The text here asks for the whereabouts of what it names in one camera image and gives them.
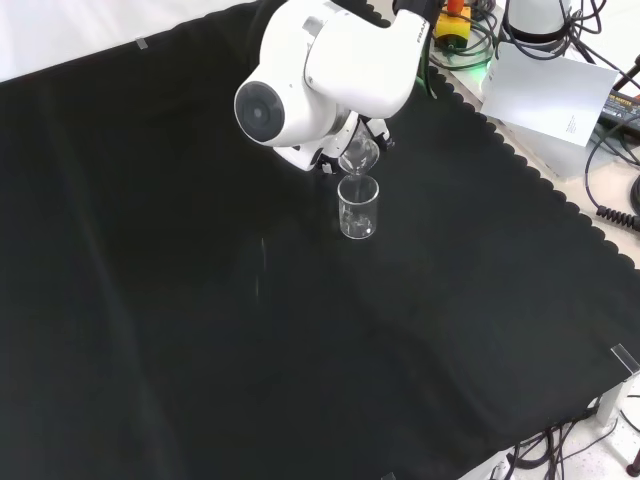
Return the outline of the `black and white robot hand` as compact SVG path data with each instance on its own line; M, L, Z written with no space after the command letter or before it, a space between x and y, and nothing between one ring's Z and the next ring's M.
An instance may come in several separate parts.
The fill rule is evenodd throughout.
M316 168L325 174L342 170L349 175L365 175L392 145L383 119L352 112L342 128L332 132L323 144Z

